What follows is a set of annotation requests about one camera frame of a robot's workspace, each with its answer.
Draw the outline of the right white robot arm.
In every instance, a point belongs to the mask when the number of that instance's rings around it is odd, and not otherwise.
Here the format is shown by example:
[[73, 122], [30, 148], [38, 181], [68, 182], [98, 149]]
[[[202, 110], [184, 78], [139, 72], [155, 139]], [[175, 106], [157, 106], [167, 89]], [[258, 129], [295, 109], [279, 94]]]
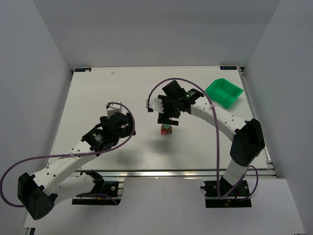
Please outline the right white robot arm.
[[261, 124], [252, 118], [245, 120], [213, 104], [210, 96], [198, 85], [186, 91], [179, 79], [167, 79], [163, 87], [164, 94], [156, 98], [151, 96], [146, 101], [149, 112], [158, 111], [158, 123], [166, 125], [179, 124], [182, 112], [200, 118], [216, 128], [216, 133], [223, 133], [232, 142], [231, 161], [221, 176], [219, 183], [224, 187], [233, 187], [243, 178], [254, 159], [265, 148]]

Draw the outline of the brown wood block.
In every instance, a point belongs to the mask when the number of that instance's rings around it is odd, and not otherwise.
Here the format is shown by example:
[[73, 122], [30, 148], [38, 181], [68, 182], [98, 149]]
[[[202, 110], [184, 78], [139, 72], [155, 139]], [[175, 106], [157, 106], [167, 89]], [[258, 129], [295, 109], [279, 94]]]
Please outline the brown wood block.
[[166, 132], [172, 131], [172, 126], [170, 126], [169, 129], [165, 129], [164, 126], [162, 125], [162, 126], [161, 126], [161, 131], [166, 131]]

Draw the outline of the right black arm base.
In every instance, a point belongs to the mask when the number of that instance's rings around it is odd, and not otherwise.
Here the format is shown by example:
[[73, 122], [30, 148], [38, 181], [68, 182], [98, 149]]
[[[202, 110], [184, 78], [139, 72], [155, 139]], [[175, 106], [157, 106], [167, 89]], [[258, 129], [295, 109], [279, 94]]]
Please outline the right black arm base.
[[207, 209], [251, 208], [251, 199], [245, 199], [250, 195], [246, 180], [240, 184], [224, 199], [217, 194], [216, 181], [204, 181], [200, 189], [204, 192], [205, 207]]

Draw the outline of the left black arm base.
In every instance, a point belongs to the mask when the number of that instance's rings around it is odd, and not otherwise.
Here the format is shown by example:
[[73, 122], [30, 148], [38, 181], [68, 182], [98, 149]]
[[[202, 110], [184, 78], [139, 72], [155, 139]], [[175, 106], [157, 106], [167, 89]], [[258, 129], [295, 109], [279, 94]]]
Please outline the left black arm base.
[[118, 206], [123, 195], [123, 183], [104, 179], [95, 170], [82, 171], [80, 176], [90, 176], [94, 184], [91, 191], [72, 199], [73, 205]]

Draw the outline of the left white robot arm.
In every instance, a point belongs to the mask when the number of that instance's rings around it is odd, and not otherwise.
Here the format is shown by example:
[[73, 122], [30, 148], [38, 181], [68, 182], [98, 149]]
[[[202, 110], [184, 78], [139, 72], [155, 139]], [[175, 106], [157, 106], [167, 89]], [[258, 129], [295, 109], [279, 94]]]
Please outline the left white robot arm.
[[71, 180], [68, 177], [103, 151], [117, 146], [121, 138], [134, 134], [133, 128], [130, 113], [117, 112], [109, 117], [103, 116], [100, 123], [83, 135], [70, 150], [69, 157], [60, 157], [32, 175], [22, 174], [18, 178], [18, 199], [32, 219], [43, 218], [56, 204], [77, 195], [90, 197], [101, 194], [105, 181], [95, 170], [83, 171]]

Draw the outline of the green plastic bin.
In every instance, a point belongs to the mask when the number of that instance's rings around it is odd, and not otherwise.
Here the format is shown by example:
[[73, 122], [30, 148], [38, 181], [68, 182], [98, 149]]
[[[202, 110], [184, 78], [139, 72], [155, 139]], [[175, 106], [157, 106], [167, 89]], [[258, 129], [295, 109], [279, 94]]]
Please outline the green plastic bin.
[[213, 101], [225, 109], [229, 109], [244, 90], [228, 80], [220, 78], [213, 81], [205, 91]]

